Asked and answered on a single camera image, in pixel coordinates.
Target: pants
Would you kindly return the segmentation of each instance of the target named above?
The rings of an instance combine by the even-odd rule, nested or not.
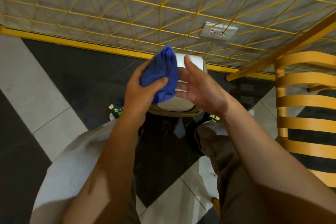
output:
[[[223,126],[209,121],[200,125],[195,136],[199,137],[202,152],[210,158],[218,176],[220,223],[269,223],[265,206],[254,183],[230,142]],[[135,208],[135,185],[132,183],[127,224],[139,224]]]

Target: right hand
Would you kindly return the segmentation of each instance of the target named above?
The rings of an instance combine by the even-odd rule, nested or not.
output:
[[[185,68],[179,68],[176,96],[187,99],[206,112],[223,118],[227,109],[228,93],[207,73],[204,73],[189,58],[184,56]]]

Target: yellow chair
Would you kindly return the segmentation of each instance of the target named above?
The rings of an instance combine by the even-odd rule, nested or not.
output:
[[[315,157],[336,159],[336,146],[293,141],[288,138],[288,128],[336,133],[336,121],[287,117],[287,107],[312,106],[336,110],[336,98],[320,95],[286,95],[286,86],[297,84],[336,87],[336,76],[321,72],[302,72],[285,75],[284,67],[296,64],[311,65],[336,70],[336,56],[322,52],[298,52],[276,60],[275,89],[279,143],[287,151]],[[336,174],[310,170],[329,187],[336,187]]]

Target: blue cloth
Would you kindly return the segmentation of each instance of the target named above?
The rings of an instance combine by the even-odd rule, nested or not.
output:
[[[154,95],[153,104],[167,101],[175,96],[175,89],[179,79],[177,61],[173,48],[166,46],[154,56],[140,79],[140,85],[146,87],[156,80],[168,77],[168,83]]]

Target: white outlet plate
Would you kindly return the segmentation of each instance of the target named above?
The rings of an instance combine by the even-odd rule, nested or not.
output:
[[[227,28],[227,25],[224,24],[218,24],[212,22],[206,22],[204,26],[204,30],[201,31],[200,36],[205,36],[209,38],[219,39],[219,40],[228,40],[237,32],[238,28],[229,26],[229,28],[225,31]]]

